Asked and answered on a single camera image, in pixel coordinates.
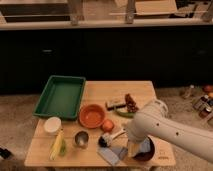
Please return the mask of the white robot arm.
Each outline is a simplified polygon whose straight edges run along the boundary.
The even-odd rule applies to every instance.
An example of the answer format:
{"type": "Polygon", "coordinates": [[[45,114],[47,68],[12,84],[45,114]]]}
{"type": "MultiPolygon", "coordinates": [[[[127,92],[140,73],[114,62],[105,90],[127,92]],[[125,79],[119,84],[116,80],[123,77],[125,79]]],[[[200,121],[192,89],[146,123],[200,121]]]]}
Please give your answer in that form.
{"type": "Polygon", "coordinates": [[[213,163],[213,132],[175,122],[167,116],[168,107],[163,101],[149,101],[125,124],[128,139],[140,143],[152,135],[213,163]]]}

